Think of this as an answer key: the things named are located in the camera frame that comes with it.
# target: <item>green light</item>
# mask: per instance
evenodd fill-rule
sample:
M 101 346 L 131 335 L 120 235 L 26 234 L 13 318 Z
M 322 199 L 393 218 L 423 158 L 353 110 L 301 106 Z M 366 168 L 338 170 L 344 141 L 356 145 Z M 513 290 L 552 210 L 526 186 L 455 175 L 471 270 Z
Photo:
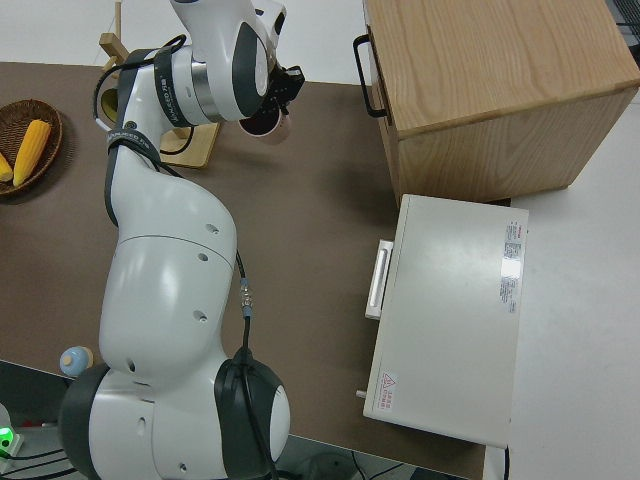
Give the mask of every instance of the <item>green light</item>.
M 7 448 L 13 442 L 13 430 L 10 428 L 0 428 L 0 448 Z

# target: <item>metal ring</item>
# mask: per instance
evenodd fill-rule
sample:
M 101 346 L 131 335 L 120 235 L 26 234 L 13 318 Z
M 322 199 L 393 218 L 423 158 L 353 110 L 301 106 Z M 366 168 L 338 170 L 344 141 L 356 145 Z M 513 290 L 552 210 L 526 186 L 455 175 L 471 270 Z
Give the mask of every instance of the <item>metal ring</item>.
M 216 106 L 216 102 L 213 100 L 213 94 L 209 86 L 207 64 L 193 60 L 191 62 L 191 76 L 193 77 L 193 90 L 195 91 L 202 113 L 213 123 L 224 120 L 222 116 L 220 116 L 220 110 Z

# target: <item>wicker basket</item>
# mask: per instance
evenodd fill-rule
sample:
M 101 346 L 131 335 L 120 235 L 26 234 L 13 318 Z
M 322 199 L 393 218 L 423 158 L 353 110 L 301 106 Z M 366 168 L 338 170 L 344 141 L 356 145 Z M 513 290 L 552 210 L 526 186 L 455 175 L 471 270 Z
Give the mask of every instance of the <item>wicker basket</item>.
M 62 143 L 60 114 L 49 104 L 40 100 L 21 100 L 0 108 L 0 153 L 7 159 L 11 168 L 16 163 L 16 155 L 29 123 L 37 119 L 51 125 L 47 146 L 33 173 L 22 185 L 14 187 L 12 182 L 0 182 L 0 197 L 17 193 L 37 182 L 53 162 Z

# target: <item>wood grain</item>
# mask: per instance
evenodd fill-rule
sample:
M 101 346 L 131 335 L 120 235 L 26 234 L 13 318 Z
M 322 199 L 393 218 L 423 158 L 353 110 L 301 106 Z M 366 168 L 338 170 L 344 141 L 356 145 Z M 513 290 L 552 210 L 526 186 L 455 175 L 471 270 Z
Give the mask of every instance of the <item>wood grain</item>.
M 487 202 L 570 185 L 637 89 L 399 142 L 404 193 Z
M 640 86 L 602 0 L 365 0 L 400 138 Z

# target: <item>box handle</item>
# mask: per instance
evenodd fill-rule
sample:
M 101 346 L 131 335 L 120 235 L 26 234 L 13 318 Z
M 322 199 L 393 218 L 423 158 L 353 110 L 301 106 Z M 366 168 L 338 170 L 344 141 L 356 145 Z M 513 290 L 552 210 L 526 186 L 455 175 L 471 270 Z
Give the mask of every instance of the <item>box handle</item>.
M 360 76 L 360 86 L 362 87 L 362 95 L 364 96 L 364 105 L 367 107 L 367 113 L 375 118 L 386 117 L 387 110 L 381 108 L 380 110 L 376 110 L 371 106 L 371 101 L 369 100 L 369 94 L 367 93 L 367 86 L 364 83 L 364 73 L 362 73 L 362 62 L 360 61 L 360 54 L 358 53 L 358 47 L 363 43 L 371 43 L 371 38 L 369 34 L 360 35 L 353 41 L 353 53 L 356 57 L 356 65 L 358 67 L 358 75 Z
M 382 303 L 384 292 L 387 287 L 387 277 L 389 276 L 389 265 L 391 263 L 391 253 L 393 252 L 393 242 L 380 240 L 378 253 L 376 255 L 376 265 L 371 276 L 371 287 L 369 288 L 369 298 L 364 316 L 373 320 L 380 320 L 382 315 Z

